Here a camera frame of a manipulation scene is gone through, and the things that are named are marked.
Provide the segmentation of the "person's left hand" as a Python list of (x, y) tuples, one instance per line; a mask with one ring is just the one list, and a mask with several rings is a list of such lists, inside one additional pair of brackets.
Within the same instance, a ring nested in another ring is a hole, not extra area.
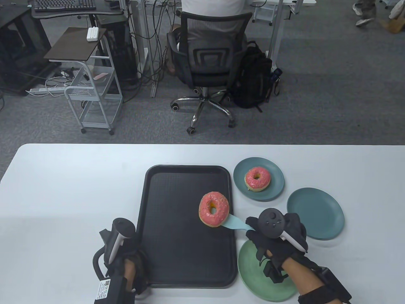
[(92, 264), (100, 280), (96, 301), (134, 303), (149, 285), (147, 259), (133, 224), (118, 218), (110, 230), (100, 231), (103, 247)]

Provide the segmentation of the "person's right hand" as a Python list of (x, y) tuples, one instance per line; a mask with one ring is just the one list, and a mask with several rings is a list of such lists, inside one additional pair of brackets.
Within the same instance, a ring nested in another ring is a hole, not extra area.
[(257, 249), (257, 259), (260, 262), (267, 259), (264, 269), (265, 276), (274, 283), (281, 283), (289, 277), (298, 288), (299, 293), (303, 293), (305, 280), (309, 280), (312, 273), (308, 267), (298, 262), (297, 258), (303, 257), (307, 249), (302, 252), (288, 240), (265, 236), (259, 229), (259, 219), (256, 217), (248, 217), (246, 224), (253, 228), (246, 232), (246, 236)]

